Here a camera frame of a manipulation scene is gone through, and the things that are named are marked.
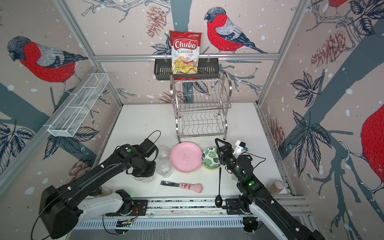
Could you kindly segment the green leaf pattern bowl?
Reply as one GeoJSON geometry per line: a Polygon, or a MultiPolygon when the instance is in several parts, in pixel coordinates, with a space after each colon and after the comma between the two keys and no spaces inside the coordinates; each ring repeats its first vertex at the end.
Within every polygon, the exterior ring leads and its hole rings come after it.
{"type": "Polygon", "coordinates": [[[202,163],[205,167],[216,168],[221,165],[216,148],[205,149],[202,153],[202,163]]]}

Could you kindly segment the pink plate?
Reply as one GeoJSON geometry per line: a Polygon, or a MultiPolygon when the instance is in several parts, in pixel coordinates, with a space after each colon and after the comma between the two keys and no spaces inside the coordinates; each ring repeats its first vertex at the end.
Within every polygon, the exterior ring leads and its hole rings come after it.
{"type": "Polygon", "coordinates": [[[202,150],[196,144],[180,143],[171,150],[171,164],[181,173],[192,173],[201,167],[202,154],[202,150]]]}

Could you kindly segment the silver two-tier dish rack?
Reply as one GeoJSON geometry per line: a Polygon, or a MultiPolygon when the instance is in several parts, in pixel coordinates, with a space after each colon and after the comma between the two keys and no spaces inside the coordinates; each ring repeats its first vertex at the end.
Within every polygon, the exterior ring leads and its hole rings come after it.
{"type": "Polygon", "coordinates": [[[227,73],[213,79],[171,77],[170,95],[179,143],[187,138],[227,138],[227,115],[232,107],[232,82],[227,73]]]}

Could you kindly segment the lime green bowl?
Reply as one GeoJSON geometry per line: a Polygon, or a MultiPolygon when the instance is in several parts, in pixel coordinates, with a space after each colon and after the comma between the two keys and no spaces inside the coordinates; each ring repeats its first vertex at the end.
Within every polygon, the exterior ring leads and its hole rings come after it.
{"type": "Polygon", "coordinates": [[[207,170],[210,170],[210,171],[215,171],[215,170],[219,170],[220,167],[216,167],[216,168],[208,168],[208,167],[205,167],[207,170]]]}

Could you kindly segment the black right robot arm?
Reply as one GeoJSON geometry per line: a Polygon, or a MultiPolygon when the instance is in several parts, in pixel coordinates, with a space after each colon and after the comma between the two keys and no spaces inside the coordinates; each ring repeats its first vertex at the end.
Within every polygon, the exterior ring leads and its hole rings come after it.
{"type": "Polygon", "coordinates": [[[311,231],[297,221],[269,193],[254,174],[252,154],[235,156],[232,145],[215,139],[220,163],[236,176],[240,191],[239,205],[244,213],[258,217],[279,240],[323,240],[318,231],[311,231]]]}

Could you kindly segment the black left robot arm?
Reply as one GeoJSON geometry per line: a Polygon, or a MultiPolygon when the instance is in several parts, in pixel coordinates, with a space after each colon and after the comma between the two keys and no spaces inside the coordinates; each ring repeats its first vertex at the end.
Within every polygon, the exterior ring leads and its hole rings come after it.
{"type": "Polygon", "coordinates": [[[156,163],[148,161],[158,147],[149,139],[140,145],[125,144],[117,147],[104,162],[78,179],[59,188],[49,186],[42,192],[39,217],[49,236],[59,239],[69,233],[85,215],[81,202],[114,176],[132,169],[137,178],[154,175],[156,163]]]}

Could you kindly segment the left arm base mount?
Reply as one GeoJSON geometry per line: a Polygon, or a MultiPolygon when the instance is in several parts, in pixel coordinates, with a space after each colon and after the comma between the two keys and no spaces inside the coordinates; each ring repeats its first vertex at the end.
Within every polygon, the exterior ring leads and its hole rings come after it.
{"type": "Polygon", "coordinates": [[[107,217],[135,217],[135,216],[145,216],[148,209],[148,200],[137,200],[133,199],[131,209],[127,213],[123,213],[123,210],[121,207],[117,212],[115,213],[107,213],[107,217]]]}

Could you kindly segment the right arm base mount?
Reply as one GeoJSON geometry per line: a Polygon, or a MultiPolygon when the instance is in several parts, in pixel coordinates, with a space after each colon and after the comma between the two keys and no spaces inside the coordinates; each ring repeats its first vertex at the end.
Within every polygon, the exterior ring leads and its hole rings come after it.
{"type": "Polygon", "coordinates": [[[226,203],[221,206],[223,210],[227,211],[227,215],[249,215],[256,216],[249,208],[248,204],[254,203],[257,198],[238,198],[238,199],[226,199],[226,203]]]}

